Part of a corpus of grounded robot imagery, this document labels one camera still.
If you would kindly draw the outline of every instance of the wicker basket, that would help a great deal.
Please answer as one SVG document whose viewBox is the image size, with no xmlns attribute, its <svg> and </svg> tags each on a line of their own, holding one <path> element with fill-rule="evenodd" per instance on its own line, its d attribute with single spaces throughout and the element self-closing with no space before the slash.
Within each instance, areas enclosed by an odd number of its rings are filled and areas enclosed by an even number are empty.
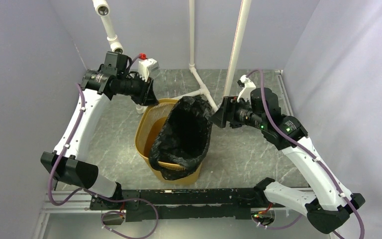
<svg viewBox="0 0 382 239">
<path fill-rule="evenodd" d="M 156 136 L 159 134 L 166 118 L 177 101 L 178 100 L 174 99 L 161 99 L 159 100 L 158 105 L 146 109 L 135 135 L 135 148 L 159 180 L 166 183 L 188 185 L 197 181 L 201 170 L 201 164 L 193 174 L 178 180 L 170 181 L 164 179 L 160 171 L 154 170 L 150 166 L 148 158 Z M 185 168 L 174 163 L 159 162 L 159 165 L 170 170 L 185 171 Z"/>
</svg>

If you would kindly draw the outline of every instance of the white bracket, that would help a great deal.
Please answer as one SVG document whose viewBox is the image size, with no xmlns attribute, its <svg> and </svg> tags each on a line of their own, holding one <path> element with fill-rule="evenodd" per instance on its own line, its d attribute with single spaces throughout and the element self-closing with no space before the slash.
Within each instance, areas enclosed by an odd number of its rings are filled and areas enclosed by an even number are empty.
<svg viewBox="0 0 382 239">
<path fill-rule="evenodd" d="M 241 90 L 241 92 L 238 95 L 238 102 L 240 99 L 244 99 L 246 102 L 251 103 L 251 92 L 256 89 L 256 85 L 247 78 L 247 75 L 241 76 L 239 78 L 240 85 L 244 84 L 244 88 Z"/>
<path fill-rule="evenodd" d="M 145 60 L 138 62 L 138 74 L 140 78 L 147 82 L 150 76 L 150 73 L 159 68 L 159 63 L 152 58 L 147 58 Z"/>
</svg>

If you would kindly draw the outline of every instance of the robotic arm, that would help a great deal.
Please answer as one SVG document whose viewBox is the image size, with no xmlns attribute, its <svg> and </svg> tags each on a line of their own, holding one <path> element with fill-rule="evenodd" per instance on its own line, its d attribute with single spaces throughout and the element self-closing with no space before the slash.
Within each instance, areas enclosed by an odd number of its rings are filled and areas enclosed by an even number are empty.
<svg viewBox="0 0 382 239">
<path fill-rule="evenodd" d="M 104 64 L 97 71 L 85 73 L 80 85 L 82 93 L 64 135 L 52 153 L 44 152 L 41 157 L 49 173 L 58 157 L 61 158 L 54 179 L 116 200 L 122 199 L 121 185 L 99 174 L 97 166 L 84 162 L 89 143 L 103 109 L 114 95 L 130 96 L 141 106 L 158 104 L 149 74 L 159 68 L 156 60 L 143 59 L 138 72 L 129 72 L 131 58 L 120 52 L 107 52 Z M 82 114 L 81 121 L 77 120 L 79 114 Z"/>
<path fill-rule="evenodd" d="M 278 203 L 305 215 L 322 233 L 328 234 L 340 227 L 353 212 L 345 198 L 358 209 L 364 204 L 364 197 L 359 193 L 352 193 L 330 172 L 302 124 L 293 116 L 281 114 L 276 94 L 264 88 L 268 106 L 265 109 L 260 88 L 254 89 L 254 83 L 245 75 L 238 84 L 244 87 L 239 97 L 224 97 L 219 110 L 210 121 L 220 128 L 226 127 L 229 122 L 232 128 L 248 125 L 259 129 L 268 142 L 274 144 L 277 150 L 282 151 L 295 164 L 313 189 L 312 193 L 301 192 L 275 182 L 274 179 L 265 178 L 254 187 L 257 199 L 261 202 Z M 251 91 L 250 97 L 245 97 L 248 91 Z M 316 157 L 313 158 L 280 135 L 269 122 L 266 111 L 280 131 L 310 150 Z M 333 180 L 339 184 L 341 193 L 336 190 Z"/>
</svg>

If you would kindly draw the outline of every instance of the red cap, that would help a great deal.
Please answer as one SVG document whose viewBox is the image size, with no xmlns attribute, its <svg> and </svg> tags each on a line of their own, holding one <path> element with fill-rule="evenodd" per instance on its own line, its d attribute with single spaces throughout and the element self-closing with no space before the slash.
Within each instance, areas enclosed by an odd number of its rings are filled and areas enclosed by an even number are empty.
<svg viewBox="0 0 382 239">
<path fill-rule="evenodd" d="M 145 60 L 145 59 L 147 59 L 147 56 L 146 56 L 146 54 L 144 54 L 144 53 L 140 53 L 140 54 L 138 54 L 138 55 L 139 55 L 138 58 L 140 58 L 141 60 Z"/>
</svg>

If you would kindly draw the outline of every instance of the black joint housing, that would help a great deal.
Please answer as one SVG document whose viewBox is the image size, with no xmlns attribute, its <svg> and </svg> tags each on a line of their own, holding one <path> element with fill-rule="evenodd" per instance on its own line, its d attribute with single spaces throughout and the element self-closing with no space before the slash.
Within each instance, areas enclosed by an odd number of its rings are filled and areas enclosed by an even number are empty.
<svg viewBox="0 0 382 239">
<path fill-rule="evenodd" d="M 261 204 L 266 204 L 269 201 L 266 198 L 266 195 L 264 194 L 264 190 L 267 188 L 267 186 L 271 183 L 275 182 L 273 178 L 265 178 L 261 180 L 255 187 L 254 191 L 256 193 L 256 199 Z"/>
<path fill-rule="evenodd" d="M 101 68 L 101 72 L 121 78 L 126 71 L 126 64 L 128 62 L 128 56 L 122 55 L 119 52 L 108 51 L 106 58 L 104 59 L 104 65 Z"/>
<path fill-rule="evenodd" d="M 57 158 L 56 153 L 43 152 L 40 162 L 50 173 Z M 98 167 L 96 165 L 62 157 L 53 178 L 66 184 L 89 189 L 95 183 L 97 176 Z"/>
<path fill-rule="evenodd" d="M 231 126 L 232 128 L 241 127 L 243 125 L 243 122 L 239 122 L 234 119 L 235 111 L 239 109 L 237 105 L 237 97 L 223 97 L 223 101 L 220 105 L 220 108 L 210 117 L 209 121 L 218 126 L 219 128 L 225 128 L 227 122 L 229 122 L 229 126 Z"/>
<path fill-rule="evenodd" d="M 116 93 L 110 90 L 109 84 L 115 79 L 116 77 L 114 75 L 108 73 L 87 70 L 80 86 L 83 90 L 90 89 L 97 91 L 99 95 L 105 94 L 109 100 L 112 100 L 112 97 L 116 95 Z"/>
<path fill-rule="evenodd" d="M 273 93 L 273 91 L 269 88 L 264 87 L 264 94 L 266 97 L 266 103 L 268 109 L 265 109 L 263 106 L 263 101 L 261 99 L 261 89 L 254 89 L 251 94 L 251 109 L 254 113 L 261 115 L 265 113 L 266 110 L 269 111 L 274 121 L 277 121 L 281 118 L 281 108 L 279 107 L 279 99 L 278 96 Z"/>
<path fill-rule="evenodd" d="M 365 203 L 365 199 L 360 193 L 352 194 L 351 198 L 351 203 L 357 210 Z M 338 229 L 349 219 L 350 214 L 353 213 L 349 204 L 344 207 L 340 206 L 337 211 L 324 210 L 318 203 L 318 199 L 305 204 L 305 207 L 308 211 L 307 218 L 309 222 L 324 234 L 329 234 Z"/>
<path fill-rule="evenodd" d="M 115 201 L 119 201 L 119 200 L 123 200 L 124 197 L 122 195 L 122 186 L 120 183 L 116 182 L 116 189 L 115 189 L 115 192 L 113 193 L 113 196 L 110 197 L 109 199 L 111 200 L 115 200 Z M 120 206 L 122 205 L 122 203 L 120 202 L 111 202 L 111 201 L 108 201 L 108 200 L 105 200 L 104 198 L 100 198 L 100 203 L 103 203 L 104 206 L 108 209 L 119 209 Z"/>
</svg>

